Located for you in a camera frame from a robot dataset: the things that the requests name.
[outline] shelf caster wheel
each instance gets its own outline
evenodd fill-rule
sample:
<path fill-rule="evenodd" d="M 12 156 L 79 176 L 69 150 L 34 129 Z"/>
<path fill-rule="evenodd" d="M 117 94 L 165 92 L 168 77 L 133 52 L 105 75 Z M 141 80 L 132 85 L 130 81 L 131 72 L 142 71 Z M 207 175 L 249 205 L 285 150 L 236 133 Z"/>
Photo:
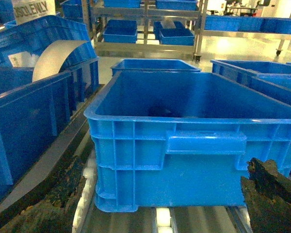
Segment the shelf caster wheel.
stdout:
<path fill-rule="evenodd" d="M 200 62 L 200 58 L 201 58 L 201 56 L 197 56 L 197 55 L 195 55 L 195 56 L 194 56 L 194 61 L 195 61 L 195 63 L 199 63 L 199 62 Z"/>

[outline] metal shelf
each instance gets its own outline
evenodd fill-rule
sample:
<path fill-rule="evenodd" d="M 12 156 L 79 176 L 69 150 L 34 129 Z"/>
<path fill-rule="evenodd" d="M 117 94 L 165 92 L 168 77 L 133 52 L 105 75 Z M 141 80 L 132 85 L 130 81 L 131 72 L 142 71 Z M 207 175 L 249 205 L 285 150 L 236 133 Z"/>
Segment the metal shelf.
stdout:
<path fill-rule="evenodd" d="M 145 16 L 145 10 L 143 8 L 104 7 L 102 1 L 95 4 L 92 10 L 96 17 L 141 18 Z"/>
<path fill-rule="evenodd" d="M 291 34 L 277 34 L 277 33 L 247 33 L 247 32 L 224 32 L 224 31 L 204 30 L 203 35 L 204 36 L 254 38 L 254 39 L 291 40 Z"/>
<path fill-rule="evenodd" d="M 159 10 L 159 9 L 148 9 L 147 17 L 149 19 L 185 19 L 190 21 L 196 21 L 200 16 L 199 11 L 175 11 L 175 10 Z"/>
<path fill-rule="evenodd" d="M 117 52 L 127 52 L 129 50 L 130 52 L 182 52 L 183 54 L 192 54 L 194 46 L 97 42 L 95 48 L 102 51 Z"/>
<path fill-rule="evenodd" d="M 199 11 L 183 11 L 183 10 L 161 10 L 156 9 L 154 2 L 151 0 L 145 0 L 144 5 L 141 8 L 110 8 L 104 7 L 103 1 L 99 0 L 98 3 L 93 5 L 92 12 L 95 17 L 103 17 L 103 27 L 100 35 L 93 29 L 95 49 L 98 53 L 105 51 L 114 52 L 156 52 L 156 53 L 173 53 L 171 57 L 176 53 L 182 55 L 189 54 L 192 56 L 195 51 L 195 46 L 178 46 L 178 45 L 152 45 L 148 44 L 148 34 L 151 33 L 148 30 L 149 21 L 160 21 L 166 18 L 172 18 L 173 20 L 188 20 L 198 21 L 200 18 Z M 102 40 L 102 32 L 107 23 L 107 18 L 118 19 L 142 19 L 144 21 L 144 29 L 142 31 L 144 39 L 140 44 L 126 44 L 126 43 L 105 43 Z"/>

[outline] metal frame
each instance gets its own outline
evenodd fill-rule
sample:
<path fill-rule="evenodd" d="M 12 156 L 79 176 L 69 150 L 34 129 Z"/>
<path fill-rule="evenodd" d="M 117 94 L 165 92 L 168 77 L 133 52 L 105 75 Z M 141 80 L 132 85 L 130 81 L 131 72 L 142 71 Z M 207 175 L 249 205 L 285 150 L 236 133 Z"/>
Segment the metal frame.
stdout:
<path fill-rule="evenodd" d="M 198 30 L 197 47 L 194 54 L 195 62 L 200 62 L 201 58 L 201 46 L 204 36 L 221 36 L 221 37 L 239 37 L 239 38 L 255 38 L 255 39 L 280 39 L 278 49 L 276 49 L 276 55 L 279 56 L 282 51 L 282 46 L 285 40 L 291 40 L 291 34 L 277 34 L 277 33 L 246 33 L 246 32 L 222 32 L 222 31 L 208 31 L 205 30 L 206 12 L 207 12 L 208 0 L 200 1 L 200 11 L 202 12 L 201 27 Z"/>
<path fill-rule="evenodd" d="M 143 19 L 145 22 L 145 26 L 143 29 L 143 43 L 142 44 L 129 44 L 129 43 L 105 43 L 102 42 L 102 33 L 105 27 L 102 27 L 100 34 L 97 33 L 96 28 L 93 27 L 94 34 L 94 46 L 96 51 L 105 52 L 143 52 L 143 53 L 180 53 L 182 55 L 189 54 L 193 55 L 196 50 L 196 40 L 197 36 L 195 36 L 194 46 L 175 46 L 175 45 L 153 45 L 149 44 L 148 34 L 149 32 L 149 22 L 150 21 L 159 21 L 164 20 L 166 18 L 172 18 L 174 20 L 187 20 L 187 21 L 195 21 L 198 22 L 200 19 L 199 11 L 183 11 L 183 10 L 160 10 L 155 9 L 154 1 L 145 0 L 145 4 L 143 8 L 109 8 L 104 7 L 102 0 L 99 0 L 98 3 L 94 4 L 93 7 L 93 15 L 95 17 L 104 17 L 106 24 L 106 19 L 108 17 L 119 18 L 119 19 Z"/>

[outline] stainless steel rack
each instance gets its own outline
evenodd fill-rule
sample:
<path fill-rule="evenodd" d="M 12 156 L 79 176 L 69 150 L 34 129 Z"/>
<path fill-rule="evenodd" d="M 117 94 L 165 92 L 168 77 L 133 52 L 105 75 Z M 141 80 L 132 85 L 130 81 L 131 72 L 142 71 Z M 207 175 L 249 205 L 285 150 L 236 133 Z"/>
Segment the stainless steel rack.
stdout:
<path fill-rule="evenodd" d="M 90 33 L 94 39 L 95 49 L 100 53 L 104 52 L 118 52 L 118 53 L 168 53 L 169 57 L 179 57 L 180 55 L 191 56 L 195 62 L 199 62 L 202 56 L 202 41 L 204 36 L 219 36 L 219 37 L 237 37 L 237 38 L 255 38 L 255 39 L 279 39 L 281 40 L 278 48 L 276 49 L 276 55 L 279 56 L 283 43 L 285 40 L 291 40 L 291 34 L 277 34 L 277 33 L 246 33 L 246 32 L 223 32 L 223 31 L 209 31 L 205 30 L 207 5 L 209 0 L 201 0 L 199 3 L 199 10 L 196 11 L 183 11 L 183 10 L 160 10 L 156 9 L 155 1 L 144 0 L 141 8 L 109 8 L 103 6 L 103 1 L 99 0 L 94 3 L 94 0 L 90 0 L 91 14 L 95 17 L 101 17 L 102 25 L 99 32 L 96 30 L 95 23 L 93 23 L 93 31 Z M 88 3 L 86 0 L 82 0 L 83 15 L 86 19 L 85 22 L 89 25 L 89 11 Z M 105 29 L 107 18 L 118 19 L 135 19 L 142 20 L 144 26 L 139 28 L 139 33 L 143 35 L 143 38 L 138 38 L 136 44 L 129 43 L 105 43 L 103 42 L 102 34 Z M 172 18 L 173 20 L 185 20 L 190 22 L 189 28 L 194 31 L 195 40 L 194 46 L 179 46 L 179 45 L 159 45 L 154 44 L 151 41 L 153 32 L 149 30 L 149 25 L 152 21 L 160 21 L 166 18 Z"/>
<path fill-rule="evenodd" d="M 207 6 L 209 0 L 201 0 L 199 9 L 201 11 L 202 19 L 201 26 L 197 30 L 197 46 L 195 47 L 194 60 L 199 62 L 202 56 L 202 41 L 204 36 L 221 36 L 221 37 L 238 37 L 238 38 L 255 38 L 255 39 L 279 39 L 280 44 L 276 49 L 276 55 L 279 56 L 285 40 L 291 40 L 291 34 L 277 34 L 277 33 L 246 33 L 246 32 L 223 32 L 223 31 L 209 31 L 205 30 Z"/>
<path fill-rule="evenodd" d="M 84 6 L 83 9 L 87 9 L 87 3 L 83 0 Z M 102 30 L 99 32 L 96 30 L 96 27 L 93 26 L 93 39 L 94 45 L 97 53 L 103 51 L 113 51 L 113 52 L 164 52 L 164 53 L 181 53 L 183 55 L 194 54 L 196 50 L 196 43 L 194 46 L 177 46 L 177 45 L 159 45 L 151 43 L 150 41 L 153 31 L 149 30 L 149 25 L 153 21 L 160 21 L 166 18 L 172 18 L 173 20 L 185 20 L 198 22 L 200 19 L 199 11 L 183 11 L 183 10 L 160 10 L 156 9 L 155 1 L 145 0 L 144 4 L 141 5 L 141 8 L 110 8 L 104 7 L 103 1 L 99 0 L 97 3 L 90 1 L 92 7 L 92 15 L 95 17 L 101 17 L 102 19 Z M 88 12 L 83 13 L 85 17 L 88 17 Z M 142 39 L 138 39 L 138 43 L 129 44 L 129 43 L 105 43 L 103 42 L 102 34 L 105 29 L 105 25 L 108 18 L 118 18 L 118 19 L 135 19 L 142 20 L 143 27 L 139 33 L 143 34 Z"/>

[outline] crate handle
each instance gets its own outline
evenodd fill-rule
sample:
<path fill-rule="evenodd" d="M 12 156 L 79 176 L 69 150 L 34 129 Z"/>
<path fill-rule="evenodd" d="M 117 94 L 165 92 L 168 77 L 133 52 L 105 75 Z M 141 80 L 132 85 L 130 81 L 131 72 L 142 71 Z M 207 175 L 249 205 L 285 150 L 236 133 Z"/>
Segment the crate handle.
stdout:
<path fill-rule="evenodd" d="M 166 154 L 245 154 L 247 137 L 242 132 L 167 132 Z"/>

